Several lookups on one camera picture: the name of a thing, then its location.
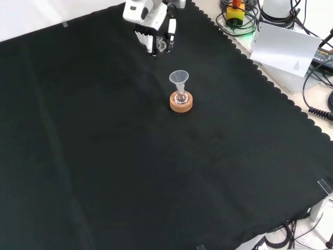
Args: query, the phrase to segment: black cloth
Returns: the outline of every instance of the black cloth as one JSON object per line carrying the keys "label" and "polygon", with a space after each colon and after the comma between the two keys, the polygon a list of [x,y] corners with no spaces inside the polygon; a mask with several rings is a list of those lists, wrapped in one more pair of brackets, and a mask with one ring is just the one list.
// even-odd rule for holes
{"label": "black cloth", "polygon": [[0,44],[0,249],[233,250],[325,197],[327,136],[194,4],[157,58],[122,11]]}

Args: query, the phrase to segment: paper sheet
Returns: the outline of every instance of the paper sheet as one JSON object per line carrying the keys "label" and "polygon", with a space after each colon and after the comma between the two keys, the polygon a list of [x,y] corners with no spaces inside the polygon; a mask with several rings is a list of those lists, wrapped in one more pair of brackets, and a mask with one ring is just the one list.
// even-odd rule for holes
{"label": "paper sheet", "polygon": [[251,59],[304,77],[320,38],[261,23]]}

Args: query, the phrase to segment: black cable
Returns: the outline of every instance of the black cable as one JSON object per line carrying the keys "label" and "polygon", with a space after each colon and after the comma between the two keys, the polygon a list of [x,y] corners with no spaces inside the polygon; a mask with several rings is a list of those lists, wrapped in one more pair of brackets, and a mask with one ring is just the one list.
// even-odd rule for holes
{"label": "black cable", "polygon": [[[228,5],[231,3],[231,0],[220,0],[220,8],[223,9],[223,6]],[[251,11],[251,7],[255,7],[258,4],[258,0],[244,0],[242,1],[245,4],[245,10]]]}
{"label": "black cable", "polygon": [[[258,25],[258,19],[257,19],[257,14],[258,14],[258,9],[252,5],[252,4],[248,4],[248,3],[244,3],[245,4],[245,7],[247,8],[250,8],[250,10],[252,11],[252,13],[250,11],[247,11],[246,9],[241,9],[239,7],[234,7],[232,6],[232,3],[228,3],[228,4],[225,4],[225,0],[221,0],[220,1],[220,5],[222,6],[222,12],[221,14],[219,14],[217,17],[216,17],[216,24],[217,26],[219,26],[219,28],[226,34],[230,35],[230,36],[233,36],[233,37],[239,37],[239,36],[244,36],[244,35],[249,35],[249,34],[253,34],[255,32],[255,28],[253,28],[254,26]],[[242,24],[242,25],[236,25],[236,24],[233,24],[231,22],[229,22],[226,17],[224,16],[224,14],[226,13],[227,11],[227,8],[228,7],[232,7],[234,9],[240,9],[242,11],[245,12],[245,16],[248,16],[250,17],[250,21],[248,21],[247,23],[245,24]],[[232,34],[230,33],[228,30],[225,29],[225,27],[223,27],[220,23],[219,23],[219,17],[222,16],[223,19],[225,20],[225,23],[232,26],[234,29],[241,29],[241,30],[247,30],[247,29],[251,29],[252,30],[250,32],[245,32],[245,33],[242,33],[242,34]]]}
{"label": "black cable", "polygon": [[303,25],[305,24],[305,20],[306,20],[306,7],[308,5],[308,0],[305,0],[305,7],[304,7],[304,21],[303,21]]}
{"label": "black cable", "polygon": [[304,85],[303,85],[303,90],[302,90],[302,94],[303,94],[303,100],[305,102],[305,104],[307,105],[307,107],[309,108],[309,112],[310,113],[313,113],[317,116],[320,116],[322,118],[325,118],[325,119],[328,119],[328,120],[331,120],[333,121],[333,112],[326,112],[326,111],[323,111],[323,110],[320,110],[320,109],[317,109],[317,108],[314,108],[314,107],[311,107],[306,99],[305,99],[305,93],[304,93],[304,89],[305,89],[305,85],[306,85],[306,82],[308,81],[309,77],[314,73],[315,70],[317,70],[318,68],[320,68],[322,65],[326,64],[326,63],[329,63],[330,61],[333,61],[333,59],[330,59],[330,60],[327,60],[325,62],[322,62],[321,64],[319,64],[317,67],[313,69],[309,68],[311,73],[308,74],[308,76],[306,77],[306,80],[304,81]]}
{"label": "black cable", "polygon": [[310,229],[308,232],[306,232],[306,233],[304,233],[304,234],[302,234],[302,235],[296,237],[295,240],[297,240],[297,239],[300,238],[300,237],[303,237],[304,235],[306,235],[306,234],[310,233],[312,230],[314,230],[314,229],[316,228],[316,226],[319,224],[319,222],[322,220],[323,215],[324,215],[324,213],[322,213],[322,215],[321,215],[321,217],[319,218],[318,222],[316,223],[316,225],[314,225],[314,227],[313,227],[312,229]]}
{"label": "black cable", "polygon": [[[298,18],[296,18],[296,20],[295,20],[295,22],[307,33],[307,34],[312,34],[312,35],[314,35],[315,37],[317,37],[317,38],[320,38],[318,35],[316,35],[315,33],[313,33],[312,31],[310,31],[310,30],[308,30],[305,26],[304,26],[304,24],[302,24],[302,22],[300,21],[300,19],[298,19]],[[328,42],[326,42],[324,39],[322,39],[322,42],[323,43],[325,43],[325,44],[327,44],[328,46],[330,46],[331,48],[333,48],[333,46],[330,44],[330,43],[328,43]]]}
{"label": "black cable", "polygon": [[292,14],[290,14],[290,15],[289,15],[288,17],[286,17],[286,18],[281,18],[281,19],[276,19],[276,18],[275,18],[275,19],[273,19],[274,17],[271,17],[271,16],[267,15],[267,14],[263,11],[263,9],[261,8],[260,3],[259,3],[259,1],[258,1],[258,9],[260,10],[261,15],[263,16],[264,19],[268,20],[269,22],[274,23],[274,25],[276,25],[277,23],[281,23],[281,24],[290,23],[291,21],[294,21],[294,20],[296,19],[297,15],[296,15],[296,13],[295,13],[295,11],[294,11],[294,7],[295,7],[295,6],[293,6],[292,3],[291,3],[290,5],[291,5],[290,12],[291,12]]}
{"label": "black cable", "polygon": [[275,249],[278,249],[278,248],[283,248],[285,247],[289,241],[290,241],[290,236],[291,236],[291,231],[290,231],[290,228],[289,226],[287,225],[287,223],[284,223],[284,226],[283,226],[285,229],[286,229],[286,232],[287,232],[287,235],[286,235],[286,238],[284,241],[280,242],[280,243],[272,243],[270,242],[267,237],[264,237],[265,238],[265,243],[267,246],[271,247],[271,248],[275,248]]}
{"label": "black cable", "polygon": [[329,83],[330,86],[333,86],[333,84],[331,83],[331,81],[329,80],[329,78],[327,77],[327,75],[325,74],[325,71],[322,71],[322,75],[323,77],[326,79],[326,81]]}

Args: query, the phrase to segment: funnel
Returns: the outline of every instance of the funnel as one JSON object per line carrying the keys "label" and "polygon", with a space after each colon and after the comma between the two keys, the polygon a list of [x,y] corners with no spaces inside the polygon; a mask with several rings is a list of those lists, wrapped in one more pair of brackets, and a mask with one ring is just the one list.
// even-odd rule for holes
{"label": "funnel", "polygon": [[177,92],[174,96],[174,101],[177,104],[184,104],[188,102],[188,94],[185,92],[185,82],[188,79],[188,73],[185,70],[177,70],[172,72],[169,79],[172,83],[176,84]]}

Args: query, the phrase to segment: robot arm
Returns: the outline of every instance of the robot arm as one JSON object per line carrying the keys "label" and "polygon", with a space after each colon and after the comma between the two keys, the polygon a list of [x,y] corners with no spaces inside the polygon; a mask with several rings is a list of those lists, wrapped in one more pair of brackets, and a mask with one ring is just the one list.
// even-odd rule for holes
{"label": "robot arm", "polygon": [[135,34],[148,54],[156,56],[173,47],[177,7],[184,8],[185,1],[126,0],[123,18],[136,24]]}

